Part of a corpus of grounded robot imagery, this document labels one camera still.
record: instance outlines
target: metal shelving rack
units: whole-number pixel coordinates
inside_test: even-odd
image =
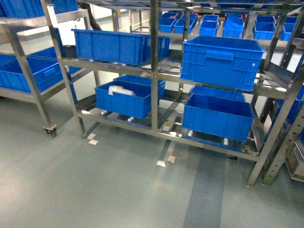
[[[89,28],[88,13],[83,9],[74,12],[57,14],[56,18],[59,23],[78,18],[85,18],[86,27]],[[31,19],[0,19],[0,28],[2,28],[5,32],[8,41],[7,43],[0,45],[0,53],[16,56],[31,91],[29,94],[0,87],[0,96],[36,104],[43,120],[43,128],[49,135],[56,136],[57,126],[52,123],[44,102],[63,90],[66,85],[63,81],[61,81],[41,93],[37,87],[35,78],[27,60],[28,55],[37,51],[44,50],[48,47],[52,47],[53,40],[50,37],[39,39],[39,43],[35,43],[35,48],[33,48],[34,44],[32,40],[21,42],[18,36],[19,32],[40,28],[47,25],[48,24],[45,17]],[[87,75],[89,72],[90,71],[86,69],[81,69],[75,72],[70,78],[74,82],[82,76]]]
[[[116,63],[106,63],[94,60],[79,59],[74,56],[64,56],[60,52],[60,47],[62,46],[57,34],[57,22],[52,12],[52,1],[51,0],[41,0],[43,9],[47,18],[49,29],[53,38],[54,46],[57,52],[58,60],[63,71],[64,81],[67,85],[68,95],[71,101],[74,116],[79,121],[83,136],[86,137],[88,132],[91,132],[99,123],[106,123],[109,125],[121,127],[135,132],[140,132],[156,137],[160,137],[166,140],[176,141],[180,143],[185,143],[188,145],[200,147],[207,150],[212,150],[220,153],[224,153],[231,156],[237,156],[239,158],[251,160],[255,162],[252,172],[248,179],[248,185],[253,185],[257,180],[264,164],[268,161],[268,156],[272,151],[273,145],[275,144],[279,131],[284,126],[285,119],[289,113],[289,110],[294,103],[296,96],[304,82],[304,68],[302,68],[302,63],[299,64],[298,71],[292,73],[286,69],[276,66],[271,63],[271,58],[275,51],[275,47],[279,40],[280,32],[283,28],[284,21],[287,15],[292,15],[294,13],[299,13],[303,15],[302,4],[297,1],[275,1],[268,3],[272,7],[269,9],[261,9],[262,5],[266,3],[265,0],[261,0],[258,3],[246,2],[246,4],[254,4],[253,8],[244,9],[244,11],[251,11],[249,13],[249,20],[247,23],[247,29],[252,30],[254,24],[254,19],[256,14],[279,14],[280,20],[277,23],[274,38],[270,44],[268,54],[265,61],[261,64],[260,74],[257,74],[254,90],[251,92],[233,90],[228,88],[222,88],[226,90],[233,90],[243,93],[248,93],[254,95],[252,106],[255,112],[255,119],[252,124],[250,137],[248,142],[240,143],[234,140],[228,140],[228,143],[224,138],[212,137],[210,139],[209,135],[194,132],[191,134],[189,130],[183,129],[181,127],[182,112],[176,111],[176,107],[179,104],[184,103],[189,94],[183,92],[183,85],[201,85],[207,87],[221,88],[218,86],[204,85],[201,83],[185,81],[180,79],[180,69],[181,69],[181,59],[182,51],[171,50],[169,57],[165,60],[158,60],[158,15],[159,10],[179,10],[186,13],[185,16],[185,29],[182,36],[183,40],[188,39],[188,27],[191,12],[221,12],[221,11],[232,11],[240,12],[242,9],[235,8],[220,8],[219,1],[212,1],[211,7],[202,7],[201,3],[210,3],[209,1],[199,1],[199,0],[151,0],[151,1],[141,1],[141,4],[146,4],[146,6],[134,6],[138,3],[135,0],[124,0],[124,1],[111,1],[111,0],[81,0],[82,2],[96,4],[102,7],[112,9],[113,11],[113,22],[114,30],[117,31],[119,28],[117,23],[116,9],[139,9],[139,10],[150,10],[150,27],[151,27],[151,49],[152,49],[152,63],[150,66],[125,66],[123,64]],[[164,6],[164,3],[170,3],[173,5]],[[226,2],[226,4],[244,4],[243,2]],[[288,47],[291,46],[292,40],[287,44]],[[130,74],[141,77],[148,77],[152,79],[152,112],[144,120],[135,119],[132,122],[128,122],[128,117],[114,114],[106,113],[105,115],[100,114],[100,110],[95,108],[95,94],[87,98],[84,98],[77,103],[74,102],[72,92],[69,89],[68,74],[66,73],[66,68],[68,71],[68,66],[83,67],[91,69],[94,71],[107,71],[114,72],[118,74]],[[166,90],[164,100],[171,101],[169,108],[164,109],[158,106],[158,80],[166,80],[169,82],[175,82],[179,84],[178,91]],[[255,111],[255,104],[258,96],[270,97],[273,99],[284,99],[284,105],[276,121],[273,123],[271,130],[265,134],[264,126],[257,116]],[[83,119],[92,120],[96,123],[88,131],[86,131]]]

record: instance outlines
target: blue plastic crate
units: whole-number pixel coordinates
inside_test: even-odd
[[[281,110],[281,108],[284,104],[284,100],[278,99],[277,101],[278,101],[278,104],[279,104],[279,108],[277,110],[277,114],[278,114],[278,112]],[[299,114],[301,108],[303,107],[303,105],[304,105],[304,101],[301,101],[299,99],[295,100],[295,102],[294,102],[293,106],[291,107],[290,112],[287,116],[287,120],[289,121],[289,123],[291,123],[291,124],[294,123],[294,121],[295,121],[296,117],[298,116],[298,114]]]
[[[146,34],[72,29],[79,58],[138,66],[151,61],[151,36]],[[158,56],[169,54],[170,37],[158,38]]]
[[[297,96],[297,99],[302,100],[303,95],[304,95],[304,85],[302,86],[302,88]]]
[[[178,19],[179,18],[179,13],[164,13],[164,14],[161,15],[161,18]]]
[[[52,0],[55,13],[78,9],[76,0]],[[34,18],[44,16],[40,0],[2,0],[4,11],[12,18]]]
[[[40,92],[63,80],[57,61],[28,57],[28,63]],[[3,88],[30,93],[17,60],[0,65],[0,81]]]
[[[196,25],[196,21],[191,20],[189,23],[190,24],[189,24],[188,33],[190,34],[192,32],[192,29]],[[185,20],[184,19],[179,19],[174,25],[174,32],[183,34],[184,33],[184,24],[185,24]]]
[[[228,1],[241,1],[241,2],[254,2],[257,0],[219,0],[219,2],[228,2]],[[251,4],[220,4],[222,8],[251,8]]]
[[[6,17],[6,14],[5,14],[4,9],[3,9],[2,5],[1,5],[1,2],[0,2],[0,18],[2,18],[2,17]]]
[[[160,18],[159,31],[171,33],[175,22],[175,18]]]
[[[137,83],[137,84],[146,85],[146,86],[151,86],[151,83],[152,83],[150,78],[138,77],[138,76],[133,76],[133,75],[124,75],[124,76],[115,78],[114,80],[132,82],[132,83]],[[166,81],[158,80],[158,99],[161,99],[165,95],[165,86],[166,86]]]
[[[218,21],[219,15],[204,15],[203,21]]]
[[[185,103],[182,127],[245,142],[253,119],[249,103],[192,94]]]
[[[274,16],[257,16],[257,22],[266,22],[266,23],[276,23],[276,19]]]
[[[259,23],[256,22],[255,29],[253,31],[254,39],[268,39],[271,40],[275,32],[274,23]]]
[[[295,28],[294,23],[285,23],[283,30],[281,32],[281,40],[289,41],[294,28]]]
[[[0,65],[7,63],[8,61],[16,59],[15,56],[0,54]]]
[[[239,29],[244,27],[244,21],[232,14],[229,14],[225,20],[226,27],[230,29]]]
[[[49,47],[47,49],[44,49],[42,51],[36,52],[31,54],[30,56],[38,57],[38,58],[45,58],[45,59],[51,59],[57,61],[57,54],[54,47]],[[79,67],[70,66],[70,73],[73,74],[80,70]]]
[[[199,34],[201,36],[216,36],[218,30],[217,21],[202,21]]]
[[[113,93],[109,95],[109,86],[122,86],[132,90],[136,96]],[[151,87],[147,85],[112,81],[95,88],[96,107],[109,112],[119,113],[143,119],[151,111]]]
[[[287,17],[285,23],[296,23],[298,17]]]
[[[185,16],[186,16],[186,14],[184,14],[180,19],[185,19]],[[195,24],[196,24],[196,22],[198,22],[198,18],[199,18],[199,16],[196,13],[190,14],[190,21],[194,20]]]
[[[258,42],[200,36],[183,43],[181,79],[253,90],[264,53]]]
[[[245,101],[245,97],[242,93],[224,90],[224,89],[215,89],[210,87],[204,87],[204,86],[194,86],[190,90],[191,94],[201,94],[201,95],[207,95],[207,96],[215,96],[219,98],[225,98],[225,99],[231,99],[231,100],[237,100],[237,101]]]

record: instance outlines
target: shelf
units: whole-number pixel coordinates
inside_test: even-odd
[[[112,10],[115,9],[126,9],[126,10],[149,10],[150,9],[150,1],[137,1],[137,0],[124,0],[124,1],[111,1],[111,0],[81,0],[81,2],[86,2],[90,4],[94,4],[100,7],[109,8]],[[218,1],[214,0],[210,1],[203,1],[203,0],[160,0],[160,10],[162,11],[169,11],[169,10],[180,10],[183,11],[185,9],[191,9],[194,12],[207,12],[207,13],[220,13],[220,12],[248,12],[248,11],[256,11],[259,14],[267,14],[268,12],[271,13],[279,13],[281,12],[282,5],[284,1],[276,1],[276,2],[264,2],[264,3],[257,3],[257,2],[241,2],[241,1]],[[210,4],[208,7],[201,6],[202,3]],[[225,8],[225,4],[250,4],[253,5],[252,8]],[[270,9],[261,9],[263,5],[271,5]],[[295,10],[300,7],[302,3],[291,1],[290,7],[291,10]]]

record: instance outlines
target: crate rim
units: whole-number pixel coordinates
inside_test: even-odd
[[[47,60],[47,61],[55,61],[55,59],[47,59],[47,58],[37,58],[37,57],[27,57],[27,58],[30,58],[30,59],[39,59],[39,60]],[[7,63],[11,63],[12,61],[18,61],[17,59],[12,59],[12,60],[10,60],[10,61],[8,61],[8,62],[6,62],[6,63],[4,63],[4,64],[7,64]],[[56,63],[54,63],[54,64],[52,64],[52,65],[49,65],[47,68],[49,68],[49,67],[55,67],[55,65],[59,65],[59,63],[58,62],[56,62]],[[0,70],[1,72],[6,72],[6,73],[13,73],[13,74],[15,74],[15,75],[24,75],[24,73],[17,73],[17,72],[12,72],[12,71],[6,71],[6,70]],[[40,70],[40,71],[37,71],[37,72],[33,72],[33,75],[35,75],[35,74],[38,74],[38,73],[41,73],[41,72],[43,72],[43,71],[45,71],[45,68],[44,69],[42,69],[42,70]]]
[[[190,44],[190,45],[199,45],[199,46],[203,46],[203,47],[215,47],[213,45],[208,45],[208,44],[191,44],[191,43],[187,43],[188,41],[191,41],[191,40],[194,40],[194,39],[197,39],[199,37],[206,37],[206,36],[197,36],[197,37],[194,37],[192,39],[188,39],[187,41],[184,41],[183,44]],[[230,37],[212,37],[212,38],[216,38],[216,39],[239,39],[239,38],[230,38]],[[252,52],[265,52],[265,49],[262,48],[262,46],[259,44],[259,42],[255,41],[255,40],[247,40],[249,42],[255,42],[257,44],[257,46],[260,48],[260,50],[250,50]],[[225,48],[225,49],[232,49],[232,50],[242,50],[242,51],[249,51],[248,49],[242,49],[242,48],[231,48],[231,47],[219,47],[219,48]]]
[[[243,116],[243,115],[236,115],[236,114],[231,114],[231,113],[225,113],[225,112],[219,112],[219,111],[214,111],[212,110],[212,112],[215,112],[215,113],[225,113],[225,114],[228,114],[228,115],[233,115],[233,116],[241,116],[242,118],[246,118],[246,119],[254,119],[255,118],[255,115],[254,115],[254,112],[253,112],[253,108],[251,106],[250,103],[248,102],[241,102],[241,101],[238,101],[238,100],[231,100],[231,99],[226,99],[226,98],[221,98],[221,97],[214,97],[214,96],[208,96],[208,95],[204,95],[204,94],[191,94],[189,99],[186,101],[185,103],[185,107],[191,107],[191,108],[195,108],[195,109],[199,109],[199,110],[209,110],[209,109],[206,109],[206,108],[198,108],[198,107],[194,107],[194,106],[190,106],[188,105],[188,101],[193,97],[193,96],[207,96],[207,97],[212,97],[212,98],[215,98],[215,99],[220,99],[220,100],[230,100],[230,101],[233,101],[233,102],[239,102],[239,103],[246,103],[248,104],[248,107],[250,109],[250,113],[252,115],[252,117],[247,117],[247,116]]]
[[[117,81],[117,80],[115,80],[115,81],[108,82],[108,83],[105,83],[105,84],[103,84],[103,85],[100,85],[100,86],[98,86],[98,87],[95,87],[95,89],[97,89],[97,90],[102,90],[102,91],[109,91],[109,90],[101,89],[100,87],[105,86],[105,85],[110,84],[110,83],[114,83],[114,82],[121,82],[121,83],[126,83],[126,84],[137,84],[137,85],[139,85],[139,83],[133,83],[133,82]],[[149,85],[143,85],[143,84],[140,84],[140,85],[143,86],[143,87],[146,87],[146,88],[151,89],[151,86],[149,86]],[[145,98],[151,96],[151,94],[152,94],[152,93],[149,93],[147,96],[143,96],[143,97],[142,97],[142,96],[137,96],[137,95],[136,95],[136,96],[132,96],[132,97],[137,97],[137,98],[140,98],[140,99],[145,99]]]

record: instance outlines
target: floor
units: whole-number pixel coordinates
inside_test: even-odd
[[[100,72],[102,82],[116,76]],[[92,94],[93,76],[76,90]],[[273,185],[247,187],[250,161],[104,124],[91,145],[65,90],[47,108],[56,138],[35,105],[0,98],[0,228],[303,227],[304,183],[285,168]],[[156,165],[172,152],[174,164]]]

